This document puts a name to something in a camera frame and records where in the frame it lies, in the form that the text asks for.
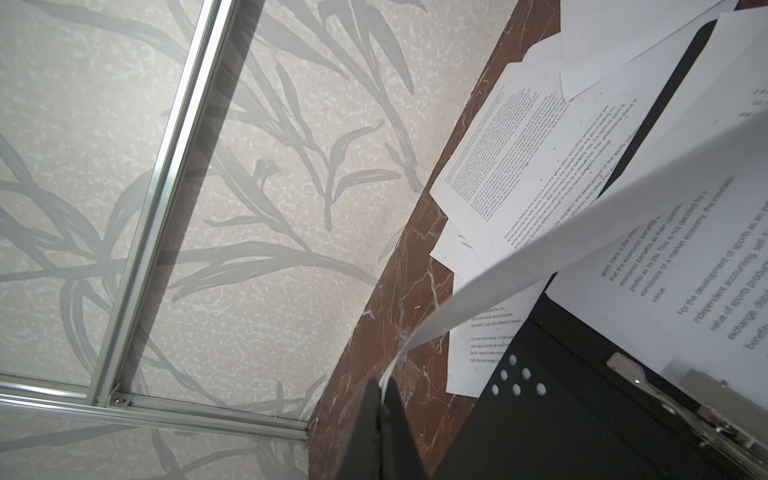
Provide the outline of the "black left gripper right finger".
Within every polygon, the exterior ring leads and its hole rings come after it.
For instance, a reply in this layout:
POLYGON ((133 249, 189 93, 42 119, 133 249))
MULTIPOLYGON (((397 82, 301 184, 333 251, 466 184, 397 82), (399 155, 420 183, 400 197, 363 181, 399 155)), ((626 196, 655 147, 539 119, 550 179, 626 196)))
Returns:
POLYGON ((381 478, 427 479, 397 383, 388 380, 380 412, 381 478))

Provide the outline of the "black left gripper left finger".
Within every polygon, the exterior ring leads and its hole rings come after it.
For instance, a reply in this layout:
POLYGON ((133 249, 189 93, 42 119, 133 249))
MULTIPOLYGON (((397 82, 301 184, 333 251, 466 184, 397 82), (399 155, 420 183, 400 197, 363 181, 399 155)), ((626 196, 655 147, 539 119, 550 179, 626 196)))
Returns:
POLYGON ((381 466, 381 389, 370 379, 364 389, 349 442, 335 478, 337 480, 375 480, 381 466))

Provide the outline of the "blue and black file folder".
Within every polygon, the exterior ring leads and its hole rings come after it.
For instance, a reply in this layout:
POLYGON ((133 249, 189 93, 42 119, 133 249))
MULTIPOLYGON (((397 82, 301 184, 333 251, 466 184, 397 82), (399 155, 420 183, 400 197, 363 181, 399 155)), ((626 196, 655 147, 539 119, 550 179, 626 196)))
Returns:
MULTIPOLYGON (((690 148, 664 153, 658 166, 642 174, 625 172, 720 16, 695 33, 602 190, 570 218, 605 193, 746 122, 728 126, 690 148)), ((547 282, 544 291, 502 355, 437 477, 765 478, 767 403, 759 406, 727 383, 698 371, 689 372, 676 386, 547 296, 559 272, 589 255, 539 281, 547 282)))

